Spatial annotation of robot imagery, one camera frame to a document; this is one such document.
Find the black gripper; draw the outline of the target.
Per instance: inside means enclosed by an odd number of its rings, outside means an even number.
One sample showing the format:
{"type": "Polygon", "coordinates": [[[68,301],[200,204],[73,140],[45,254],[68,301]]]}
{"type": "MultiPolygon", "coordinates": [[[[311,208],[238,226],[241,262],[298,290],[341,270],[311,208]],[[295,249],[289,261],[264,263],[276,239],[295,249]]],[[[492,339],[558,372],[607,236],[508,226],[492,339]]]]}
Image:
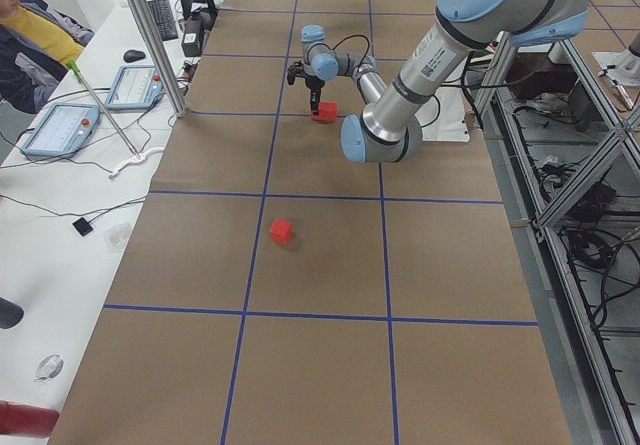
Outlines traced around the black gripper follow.
{"type": "Polygon", "coordinates": [[[302,69],[301,77],[304,79],[306,87],[310,89],[309,103],[311,115],[318,116],[321,89],[324,87],[325,81],[313,75],[311,72],[307,72],[305,69],[302,69]]]}

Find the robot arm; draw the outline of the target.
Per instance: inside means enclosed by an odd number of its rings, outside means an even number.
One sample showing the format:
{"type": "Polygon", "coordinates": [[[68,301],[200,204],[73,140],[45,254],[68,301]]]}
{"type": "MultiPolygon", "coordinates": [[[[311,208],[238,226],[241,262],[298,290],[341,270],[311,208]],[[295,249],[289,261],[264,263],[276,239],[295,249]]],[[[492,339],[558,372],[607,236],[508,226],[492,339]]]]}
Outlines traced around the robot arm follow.
{"type": "Polygon", "coordinates": [[[457,66],[499,33],[512,45],[550,44],[585,27],[588,0],[436,0],[435,23],[390,84],[368,54],[338,52],[319,25],[301,32],[302,58],[287,70],[288,83],[304,80],[310,112],[318,115],[321,90],[337,76],[351,78],[366,105],[341,128],[344,156],[355,163],[397,163],[420,149],[423,132],[416,117],[457,66]]]}

